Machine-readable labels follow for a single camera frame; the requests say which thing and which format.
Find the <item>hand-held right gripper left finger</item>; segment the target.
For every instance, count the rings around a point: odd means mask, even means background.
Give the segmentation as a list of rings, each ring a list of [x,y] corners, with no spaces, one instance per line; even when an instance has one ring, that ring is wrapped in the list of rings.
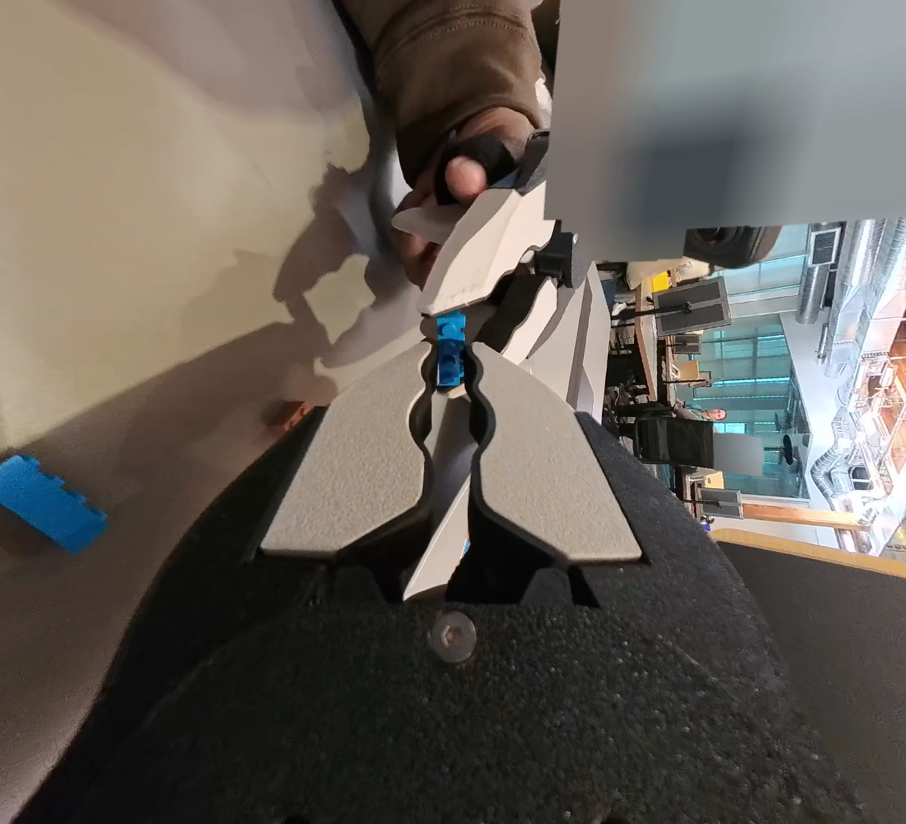
[[[326,408],[260,549],[334,560],[410,530],[429,506],[434,347],[420,341]]]

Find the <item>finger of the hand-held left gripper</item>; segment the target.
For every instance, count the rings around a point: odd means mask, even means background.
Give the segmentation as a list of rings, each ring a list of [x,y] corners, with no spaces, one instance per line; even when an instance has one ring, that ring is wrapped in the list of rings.
[[[523,193],[491,188],[457,221],[441,246],[417,308],[435,317],[491,295],[527,252],[546,247],[555,221],[545,218],[546,184]]]
[[[512,363],[526,360],[558,311],[559,281],[539,274],[505,279],[488,319],[488,346]]]

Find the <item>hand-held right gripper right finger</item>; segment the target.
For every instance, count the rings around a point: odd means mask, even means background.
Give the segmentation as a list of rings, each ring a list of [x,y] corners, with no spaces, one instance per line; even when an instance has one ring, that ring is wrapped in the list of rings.
[[[477,511],[557,566],[639,561],[641,547],[572,408],[483,343],[469,347],[468,359]]]

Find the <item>long blue brick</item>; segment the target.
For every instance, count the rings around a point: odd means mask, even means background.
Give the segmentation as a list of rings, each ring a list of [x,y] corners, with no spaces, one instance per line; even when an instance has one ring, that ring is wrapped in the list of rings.
[[[437,385],[441,389],[462,383],[467,318],[462,311],[448,311],[436,317]]]

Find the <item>small blue brick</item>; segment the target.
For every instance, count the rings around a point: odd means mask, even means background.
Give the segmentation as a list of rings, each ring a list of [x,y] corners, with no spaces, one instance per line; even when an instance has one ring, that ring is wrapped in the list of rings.
[[[83,494],[42,470],[31,456],[11,456],[1,464],[1,505],[70,554],[78,554],[107,530],[107,515]]]

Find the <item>person's left forearm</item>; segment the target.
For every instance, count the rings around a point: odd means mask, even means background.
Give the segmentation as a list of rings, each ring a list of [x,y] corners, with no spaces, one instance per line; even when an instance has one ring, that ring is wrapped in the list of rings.
[[[339,0],[367,45],[409,185],[455,128],[507,108],[539,128],[541,56],[524,0]]]

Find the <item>grey desk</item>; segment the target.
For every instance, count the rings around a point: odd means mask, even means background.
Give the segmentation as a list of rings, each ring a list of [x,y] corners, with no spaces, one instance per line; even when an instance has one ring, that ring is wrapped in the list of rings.
[[[420,338],[363,74],[332,0],[2,0],[2,457],[108,514],[71,556],[2,512],[2,822],[271,414]]]

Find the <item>black office chair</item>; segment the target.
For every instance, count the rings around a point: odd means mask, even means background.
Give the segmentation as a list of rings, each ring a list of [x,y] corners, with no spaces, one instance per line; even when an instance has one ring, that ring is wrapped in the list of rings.
[[[714,434],[710,421],[639,417],[633,425],[633,455],[648,465],[715,469]]]

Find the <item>black monitor on stand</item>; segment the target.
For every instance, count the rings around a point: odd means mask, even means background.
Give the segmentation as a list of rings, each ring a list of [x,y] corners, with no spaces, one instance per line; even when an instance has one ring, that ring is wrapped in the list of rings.
[[[729,295],[722,276],[654,292],[651,307],[659,340],[718,330],[732,322]]]

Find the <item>wood-edged black table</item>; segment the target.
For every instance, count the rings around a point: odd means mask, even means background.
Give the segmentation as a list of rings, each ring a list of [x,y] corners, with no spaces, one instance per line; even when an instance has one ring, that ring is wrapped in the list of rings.
[[[827,748],[878,822],[905,821],[905,564],[722,528]]]

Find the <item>slim spiral air duct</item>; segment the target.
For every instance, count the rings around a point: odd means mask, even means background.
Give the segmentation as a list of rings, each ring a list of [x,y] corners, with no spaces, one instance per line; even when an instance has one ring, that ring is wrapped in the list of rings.
[[[813,224],[796,323],[815,326],[828,377],[859,363],[904,359],[905,219]]]

